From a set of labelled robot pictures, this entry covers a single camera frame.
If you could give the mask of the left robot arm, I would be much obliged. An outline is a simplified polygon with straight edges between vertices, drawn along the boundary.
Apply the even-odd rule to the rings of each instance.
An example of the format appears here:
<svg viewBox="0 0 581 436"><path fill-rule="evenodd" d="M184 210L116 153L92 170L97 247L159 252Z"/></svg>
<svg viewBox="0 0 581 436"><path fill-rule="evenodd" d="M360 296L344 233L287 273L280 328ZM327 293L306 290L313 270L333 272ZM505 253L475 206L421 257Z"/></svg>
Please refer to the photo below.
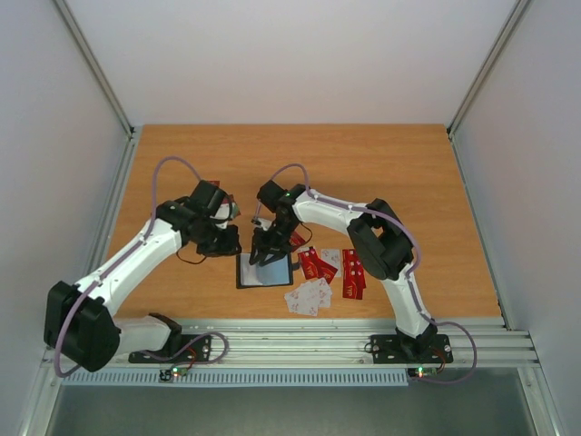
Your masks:
<svg viewBox="0 0 581 436"><path fill-rule="evenodd" d="M131 352L159 362L181 356L190 343L171 318L151 313L117 321L114 316L157 266L190 243L203 258L239 254L235 214L231 196L202 180L190 195L155 205L142 230L108 262L73 284L56 283L47 295L44 321L44 342L54 349L56 374L68 374L62 357L96 372L113 357Z"/></svg>

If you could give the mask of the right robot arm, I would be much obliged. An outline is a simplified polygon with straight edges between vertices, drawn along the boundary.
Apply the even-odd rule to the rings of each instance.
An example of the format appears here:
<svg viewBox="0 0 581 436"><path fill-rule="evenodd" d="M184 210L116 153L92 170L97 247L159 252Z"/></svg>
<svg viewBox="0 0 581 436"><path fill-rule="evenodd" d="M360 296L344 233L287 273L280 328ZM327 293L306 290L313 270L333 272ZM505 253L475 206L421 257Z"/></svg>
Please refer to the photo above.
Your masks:
<svg viewBox="0 0 581 436"><path fill-rule="evenodd" d="M438 328L417 290L416 243L385 201L349 203L303 184L285 190L274 181L260 188L257 199L274 214L274 221L266 229L254 230L251 265L265 266L289 254L291 234L303 223L343 233L350 238L364 271L379 280L388 295L399 352L408 362L431 352Z"/></svg>

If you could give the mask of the black leather card holder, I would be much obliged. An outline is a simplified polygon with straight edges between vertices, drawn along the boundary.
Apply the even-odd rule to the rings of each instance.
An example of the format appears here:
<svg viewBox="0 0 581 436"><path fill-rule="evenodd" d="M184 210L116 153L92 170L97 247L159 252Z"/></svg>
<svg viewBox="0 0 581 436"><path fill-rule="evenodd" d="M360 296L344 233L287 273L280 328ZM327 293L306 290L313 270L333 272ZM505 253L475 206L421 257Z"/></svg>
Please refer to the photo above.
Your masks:
<svg viewBox="0 0 581 436"><path fill-rule="evenodd" d="M250 265L248 253L240 253L236 256L237 289L278 287L293 283L292 262L289 255L265 266Z"/></svg>

